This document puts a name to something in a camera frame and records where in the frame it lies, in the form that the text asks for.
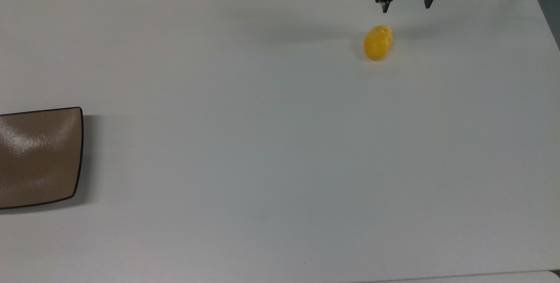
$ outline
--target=table surface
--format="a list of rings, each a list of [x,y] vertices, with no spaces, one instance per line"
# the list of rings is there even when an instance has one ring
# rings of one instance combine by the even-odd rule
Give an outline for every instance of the table surface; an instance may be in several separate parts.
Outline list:
[[[560,269],[538,2],[423,1],[0,0],[0,112],[86,114],[76,197],[0,213],[2,281]]]

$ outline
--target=yellow object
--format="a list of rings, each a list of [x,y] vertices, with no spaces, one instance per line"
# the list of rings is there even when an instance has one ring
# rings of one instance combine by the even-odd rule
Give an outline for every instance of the yellow object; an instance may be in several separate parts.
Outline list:
[[[364,40],[366,55],[373,60],[381,60],[392,44],[392,31],[389,26],[376,26],[370,30]]]

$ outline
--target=white table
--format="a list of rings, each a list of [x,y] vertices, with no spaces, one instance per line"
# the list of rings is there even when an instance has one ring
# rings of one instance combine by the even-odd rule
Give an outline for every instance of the white table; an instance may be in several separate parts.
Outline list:
[[[78,195],[0,213],[0,281],[560,269],[560,52],[536,0],[0,11],[0,111],[87,115]],[[395,39],[372,62],[378,24]]]

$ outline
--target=yellow toy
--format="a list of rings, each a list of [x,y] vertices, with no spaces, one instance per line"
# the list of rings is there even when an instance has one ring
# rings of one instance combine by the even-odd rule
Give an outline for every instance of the yellow toy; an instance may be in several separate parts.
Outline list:
[[[392,44],[392,31],[388,26],[376,26],[364,40],[364,50],[373,60],[381,60]]]

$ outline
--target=brown plate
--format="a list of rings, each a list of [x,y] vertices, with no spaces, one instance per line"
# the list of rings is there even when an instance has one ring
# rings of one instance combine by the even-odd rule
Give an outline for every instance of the brown plate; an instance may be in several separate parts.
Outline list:
[[[72,198],[83,147],[80,107],[0,115],[0,209]]]

